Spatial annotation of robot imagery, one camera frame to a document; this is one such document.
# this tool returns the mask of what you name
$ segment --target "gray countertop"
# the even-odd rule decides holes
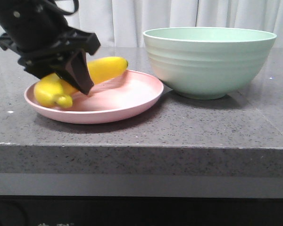
[[[143,48],[100,48],[153,74]],[[47,119],[24,100],[37,81],[0,49],[0,173],[142,174],[283,178],[283,48],[243,89],[209,101],[165,87],[133,118],[97,125]]]

